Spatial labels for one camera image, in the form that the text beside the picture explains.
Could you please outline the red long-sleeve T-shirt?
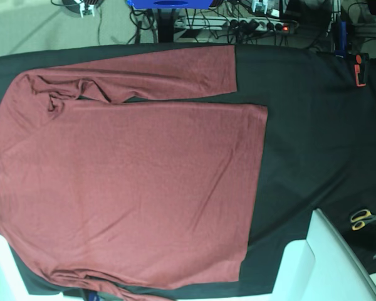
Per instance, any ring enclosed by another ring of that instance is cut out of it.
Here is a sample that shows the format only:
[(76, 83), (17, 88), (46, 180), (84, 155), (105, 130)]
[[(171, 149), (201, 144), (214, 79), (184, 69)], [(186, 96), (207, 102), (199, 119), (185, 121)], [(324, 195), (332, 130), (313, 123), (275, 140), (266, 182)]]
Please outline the red long-sleeve T-shirt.
[(236, 282), (268, 111), (235, 92), (233, 46), (20, 73), (0, 104), (0, 234), (62, 287), (149, 300)]

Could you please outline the white power strip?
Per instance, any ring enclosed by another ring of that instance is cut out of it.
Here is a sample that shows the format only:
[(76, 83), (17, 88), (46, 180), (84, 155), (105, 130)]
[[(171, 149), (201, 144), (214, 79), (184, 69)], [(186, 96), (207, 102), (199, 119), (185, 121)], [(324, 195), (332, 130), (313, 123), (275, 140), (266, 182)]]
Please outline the white power strip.
[(266, 17), (230, 18), (222, 16), (183, 16), (174, 24), (176, 29), (228, 30), (243, 29), (262, 33), (293, 34), (299, 27), (296, 21), (283, 21)]

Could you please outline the blue plastic box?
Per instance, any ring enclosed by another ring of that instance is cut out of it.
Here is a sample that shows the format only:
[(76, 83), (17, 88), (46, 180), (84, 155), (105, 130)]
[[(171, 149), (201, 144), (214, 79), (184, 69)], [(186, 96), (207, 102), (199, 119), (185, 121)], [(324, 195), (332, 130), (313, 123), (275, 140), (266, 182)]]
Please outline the blue plastic box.
[(126, 0), (136, 9), (207, 9), (212, 0)]

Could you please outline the blue clamp at bottom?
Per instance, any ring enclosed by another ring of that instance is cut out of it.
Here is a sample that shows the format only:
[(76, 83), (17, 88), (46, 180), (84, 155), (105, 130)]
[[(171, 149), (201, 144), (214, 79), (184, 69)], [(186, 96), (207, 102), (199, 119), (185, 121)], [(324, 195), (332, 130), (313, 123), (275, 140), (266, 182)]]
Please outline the blue clamp at bottom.
[(102, 301), (102, 299), (96, 292), (90, 290), (82, 290), (81, 293), (84, 301)]

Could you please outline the blue clamp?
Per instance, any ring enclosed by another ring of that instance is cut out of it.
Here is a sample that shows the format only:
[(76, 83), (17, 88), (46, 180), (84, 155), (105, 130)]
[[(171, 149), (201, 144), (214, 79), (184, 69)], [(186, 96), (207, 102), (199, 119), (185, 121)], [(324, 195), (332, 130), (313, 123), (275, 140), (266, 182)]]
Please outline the blue clamp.
[(90, 290), (82, 290), (81, 293), (84, 301), (102, 301), (102, 299), (96, 292)]
[(347, 56), (347, 24), (345, 21), (336, 21), (333, 33), (335, 42), (335, 56), (345, 58)]

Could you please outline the blue clamp at right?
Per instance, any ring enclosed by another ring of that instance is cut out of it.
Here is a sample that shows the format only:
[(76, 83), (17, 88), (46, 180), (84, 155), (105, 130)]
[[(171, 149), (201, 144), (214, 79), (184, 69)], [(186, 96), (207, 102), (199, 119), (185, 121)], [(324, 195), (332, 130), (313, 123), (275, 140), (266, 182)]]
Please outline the blue clamp at right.
[(336, 21), (333, 33), (335, 42), (335, 56), (345, 58), (347, 56), (347, 24), (345, 21)]

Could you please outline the black and orange clamp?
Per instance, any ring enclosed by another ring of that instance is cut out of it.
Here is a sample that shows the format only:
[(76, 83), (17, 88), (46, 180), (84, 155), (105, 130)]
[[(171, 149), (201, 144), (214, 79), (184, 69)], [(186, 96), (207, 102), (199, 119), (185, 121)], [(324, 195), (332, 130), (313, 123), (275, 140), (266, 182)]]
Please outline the black and orange clamp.
[(348, 59), (353, 65), (355, 85), (365, 87), (368, 80), (369, 55), (367, 53), (349, 54)]

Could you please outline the black stand post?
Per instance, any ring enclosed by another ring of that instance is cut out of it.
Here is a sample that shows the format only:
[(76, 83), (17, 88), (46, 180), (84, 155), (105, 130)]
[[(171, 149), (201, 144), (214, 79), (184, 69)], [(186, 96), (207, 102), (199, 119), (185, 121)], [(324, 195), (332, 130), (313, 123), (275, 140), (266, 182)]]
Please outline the black stand post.
[(174, 42), (174, 24), (179, 16), (180, 9), (156, 9), (157, 36), (159, 43)]

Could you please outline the yellow-handled scissors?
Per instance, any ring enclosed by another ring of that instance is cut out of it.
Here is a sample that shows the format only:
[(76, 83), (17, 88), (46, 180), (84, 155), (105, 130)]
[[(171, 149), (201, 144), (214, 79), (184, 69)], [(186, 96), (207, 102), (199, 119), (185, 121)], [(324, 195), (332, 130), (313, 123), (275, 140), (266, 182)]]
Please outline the yellow-handled scissors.
[(358, 231), (374, 222), (376, 222), (376, 214), (373, 214), (369, 209), (361, 209), (350, 217), (352, 231)]

